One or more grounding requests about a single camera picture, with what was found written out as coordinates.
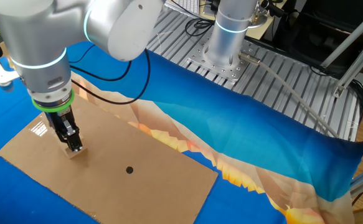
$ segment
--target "glowing blue light ring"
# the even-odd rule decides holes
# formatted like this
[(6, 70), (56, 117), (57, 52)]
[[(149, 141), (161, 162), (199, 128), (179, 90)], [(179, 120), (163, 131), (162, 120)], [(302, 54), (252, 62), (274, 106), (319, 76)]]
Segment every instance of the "glowing blue light ring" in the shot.
[(225, 30), (225, 31), (227, 31), (227, 32), (233, 33), (233, 34), (238, 34), (238, 33), (241, 33), (241, 32), (246, 32), (246, 30), (248, 30), (248, 28), (249, 28), (249, 27), (247, 27), (247, 28), (246, 28), (246, 29), (244, 29), (244, 30), (234, 31), (234, 30), (229, 30), (229, 29), (226, 29), (226, 28), (222, 27), (222, 26), (219, 24), (219, 22), (217, 22), (217, 20), (216, 20), (216, 24), (217, 24), (217, 25), (218, 25), (221, 29), (223, 29), (223, 30)]
[(90, 41), (90, 42), (91, 42), (91, 40), (90, 40), (90, 38), (88, 38), (88, 34), (87, 34), (87, 22), (88, 22), (88, 18), (90, 17), (90, 14), (93, 11), (94, 3), (95, 3), (95, 0), (88, 7), (86, 16), (84, 17), (84, 23), (83, 23), (84, 35), (86, 36), (87, 40)]
[(13, 58), (11, 58), (11, 60), (12, 60), (12, 62), (14, 62), (14, 64), (16, 64), (16, 65), (18, 65), (18, 66), (20, 66), (22, 68), (41, 69), (41, 68), (47, 68), (47, 67), (55, 65), (56, 63), (61, 61), (65, 57), (66, 54), (67, 54), (67, 49), (65, 48), (64, 52), (62, 53), (62, 55), (59, 58), (53, 60), (50, 63), (46, 63), (46, 64), (43, 64), (43, 65), (24, 65), (24, 64), (21, 64), (21, 63), (15, 61)]

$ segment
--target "cardboard sheet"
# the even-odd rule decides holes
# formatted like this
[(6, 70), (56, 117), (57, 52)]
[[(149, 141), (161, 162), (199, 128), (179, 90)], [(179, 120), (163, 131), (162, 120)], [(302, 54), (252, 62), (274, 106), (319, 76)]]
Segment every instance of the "cardboard sheet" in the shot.
[(67, 158), (41, 114), (0, 156), (101, 223), (194, 222), (216, 172), (79, 96), (72, 108), (87, 151)]

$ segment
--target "metal bracket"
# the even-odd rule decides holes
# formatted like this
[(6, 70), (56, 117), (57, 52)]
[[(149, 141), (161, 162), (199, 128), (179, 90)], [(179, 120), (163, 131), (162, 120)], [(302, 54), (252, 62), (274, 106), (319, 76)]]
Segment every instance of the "metal bracket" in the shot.
[(4, 91), (12, 91), (12, 81), (19, 78), (19, 74), (16, 71), (6, 71), (0, 63), (0, 87)]
[[(204, 57), (204, 47), (206, 42), (210, 39), (211, 35), (212, 35), (211, 32), (206, 32), (206, 34), (204, 34), (204, 36), (200, 39), (196, 47), (191, 49), (191, 51), (187, 54), (188, 55), (187, 61), (194, 63), (200, 67), (203, 67), (220, 77), (226, 78), (232, 82), (236, 82), (242, 76), (245, 69), (248, 67), (249, 63), (240, 60), (239, 58), (236, 58), (238, 60), (238, 63), (235, 63), (234, 66), (229, 66), (227, 68), (210, 63)], [(248, 50), (249, 50), (248, 48), (244, 49), (244, 46), (242, 46), (242, 51), (248, 52)]]
[(343, 91), (349, 86), (351, 81), (358, 76), (359, 72), (363, 68), (363, 50), (360, 55), (357, 57), (356, 61), (350, 66), (344, 76), (339, 80), (334, 90), (333, 95), (336, 98), (341, 97)]

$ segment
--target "orange pattern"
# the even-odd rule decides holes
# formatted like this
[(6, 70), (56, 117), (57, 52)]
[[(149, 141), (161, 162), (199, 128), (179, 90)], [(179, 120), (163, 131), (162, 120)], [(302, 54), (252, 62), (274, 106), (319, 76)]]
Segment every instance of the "orange pattern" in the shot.
[[(229, 181), (230, 183), (238, 186), (245, 187), (249, 192), (256, 191), (258, 194), (263, 194), (265, 191), (260, 188), (254, 181), (246, 174), (231, 166), (230, 164), (224, 162), (221, 159), (216, 161), (210, 150), (203, 149), (197, 146), (193, 141), (178, 140), (175, 137), (171, 137), (168, 132), (151, 130), (147, 126), (135, 122), (129, 122), (130, 125), (144, 131), (146, 134), (154, 137), (158, 141), (167, 144), (173, 149), (179, 152), (191, 151), (200, 152), (203, 156), (212, 162), (212, 165), (218, 170), (222, 171), (223, 179)], [(325, 224), (321, 215), (316, 213), (311, 208), (290, 208), (287, 210), (282, 209), (278, 206), (268, 195), (267, 195), (271, 205), (278, 211), (280, 211), (286, 218), (288, 224)]]

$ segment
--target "metal mounting plate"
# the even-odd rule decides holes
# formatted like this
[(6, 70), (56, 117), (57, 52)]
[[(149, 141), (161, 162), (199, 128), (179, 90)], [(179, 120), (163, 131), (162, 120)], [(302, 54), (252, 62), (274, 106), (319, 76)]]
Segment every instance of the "metal mounting plate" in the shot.
[[(195, 65), (204, 67), (208, 71), (211, 71), (220, 77), (230, 80), (231, 82), (238, 81), (244, 73), (245, 69), (248, 67), (249, 63), (237, 58), (239, 63), (236, 63), (234, 66), (229, 66), (225, 68), (207, 61), (207, 59), (204, 57), (204, 47), (205, 44), (209, 41), (211, 35), (211, 32), (206, 32), (206, 34), (204, 34), (203, 38), (200, 39), (198, 44), (193, 47), (188, 53), (187, 61)], [(249, 49), (244, 49), (242, 47), (243, 52), (248, 52), (248, 50)]]

